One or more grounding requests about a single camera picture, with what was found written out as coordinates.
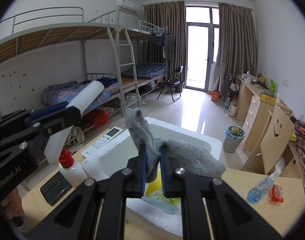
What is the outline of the left hand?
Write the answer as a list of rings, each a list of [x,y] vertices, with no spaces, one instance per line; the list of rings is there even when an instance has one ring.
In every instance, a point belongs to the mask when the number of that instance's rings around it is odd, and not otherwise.
[[[22,217],[25,214],[17,187],[1,202],[1,206],[9,220],[12,220],[14,217]]]

